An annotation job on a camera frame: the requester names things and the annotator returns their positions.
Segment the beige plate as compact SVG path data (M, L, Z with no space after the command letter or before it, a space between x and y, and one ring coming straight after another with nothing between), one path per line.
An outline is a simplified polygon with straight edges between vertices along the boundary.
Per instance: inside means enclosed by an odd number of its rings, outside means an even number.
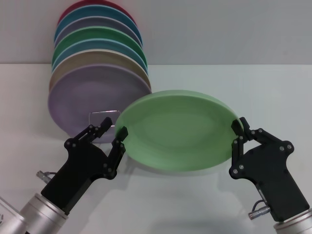
M151 86L147 72L134 59L120 52L107 49L90 49L74 53L60 62L53 70L49 82L49 90L66 73L92 64L112 64L126 68L139 75L148 86Z

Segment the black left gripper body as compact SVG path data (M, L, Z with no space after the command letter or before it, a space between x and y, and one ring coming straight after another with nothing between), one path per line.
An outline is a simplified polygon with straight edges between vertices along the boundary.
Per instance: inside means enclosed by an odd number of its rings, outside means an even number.
M112 180L117 172L104 166L108 157L94 144L77 143L73 147L65 143L64 147L68 158L41 195L68 215L95 180Z

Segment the red plate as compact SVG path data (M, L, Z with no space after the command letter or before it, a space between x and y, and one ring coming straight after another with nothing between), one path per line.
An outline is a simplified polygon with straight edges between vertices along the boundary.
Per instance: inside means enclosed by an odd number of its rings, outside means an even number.
M79 8L79 7L83 7L83 6L87 6L87 5L105 5L105 6L110 6L114 9L117 9L123 13L125 13L127 16L129 16L133 21L134 19L131 17L131 15L124 9L122 8L121 6L113 3L113 2L110 2L108 0L81 0L81 1L78 1L72 5L70 5L63 13L62 15L60 16L59 20L58 20L58 23L68 14L70 13L71 11Z

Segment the grey lavender plate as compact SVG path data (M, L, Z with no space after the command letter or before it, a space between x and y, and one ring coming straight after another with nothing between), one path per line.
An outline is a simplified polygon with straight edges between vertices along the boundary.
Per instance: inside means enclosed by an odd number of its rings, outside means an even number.
M126 24L116 19L109 17L84 17L69 23L57 35L54 41L54 47L56 47L58 43L69 33L78 30L80 28L90 26L104 26L119 30L130 36L134 41L136 41L140 45L141 48L143 48L143 44L140 41L138 35L130 27L128 27Z

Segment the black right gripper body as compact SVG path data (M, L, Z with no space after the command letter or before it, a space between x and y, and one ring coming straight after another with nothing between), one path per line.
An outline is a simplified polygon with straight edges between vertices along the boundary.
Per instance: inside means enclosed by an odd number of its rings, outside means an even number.
M270 207L276 222L285 221L310 208L295 180L290 174L286 161L294 152L280 151L278 144L260 145L243 154L244 169L233 179L252 182Z

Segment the light green plate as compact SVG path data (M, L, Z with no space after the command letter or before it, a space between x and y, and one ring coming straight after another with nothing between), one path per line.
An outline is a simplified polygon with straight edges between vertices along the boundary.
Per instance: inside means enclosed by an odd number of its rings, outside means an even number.
M222 101L194 91L167 90L144 96L118 117L126 127L129 157L173 172L198 171L231 157L236 113Z

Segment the purple plate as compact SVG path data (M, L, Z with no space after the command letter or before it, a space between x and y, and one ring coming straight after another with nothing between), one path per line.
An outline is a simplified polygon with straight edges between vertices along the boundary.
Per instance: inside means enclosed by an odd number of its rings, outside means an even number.
M151 88L134 72L112 64L92 64L61 77L48 97L48 109L56 125L75 137L89 126L89 113L123 112Z

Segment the teal plate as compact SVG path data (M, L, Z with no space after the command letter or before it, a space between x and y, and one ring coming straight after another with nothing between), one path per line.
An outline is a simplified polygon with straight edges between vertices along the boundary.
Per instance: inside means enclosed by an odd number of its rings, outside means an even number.
M99 16L99 17L109 17L115 20L118 20L128 26L138 37L141 45L143 45L142 37L139 32L139 29L135 22L127 16L125 13L114 9L110 6L105 5L87 5L83 7L79 7L70 13L68 13L58 24L56 27L56 32L54 35L54 41L56 41L58 35L61 31L69 24L80 18L91 17L91 16Z

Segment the dark green plate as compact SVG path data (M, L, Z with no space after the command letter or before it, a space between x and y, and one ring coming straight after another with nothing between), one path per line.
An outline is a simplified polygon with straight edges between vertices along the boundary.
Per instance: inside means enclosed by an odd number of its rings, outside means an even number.
M131 49L133 49L147 65L147 60L143 53L143 49L134 39L132 39L126 33L104 26L84 27L69 33L55 47L52 57L52 64L55 62L55 60L61 54L61 52L63 52L66 48L68 48L70 45L76 42L85 39L112 39L121 42L122 44L125 44L129 46Z

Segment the blue plate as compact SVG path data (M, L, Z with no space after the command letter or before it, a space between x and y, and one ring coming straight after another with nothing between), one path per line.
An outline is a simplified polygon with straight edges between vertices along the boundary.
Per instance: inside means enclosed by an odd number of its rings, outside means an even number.
M54 69L67 57L90 49L106 49L122 53L136 61L148 74L147 65L143 61L143 58L135 50L121 42L111 39L86 39L70 45L57 55L56 59L52 63L51 73L53 73Z

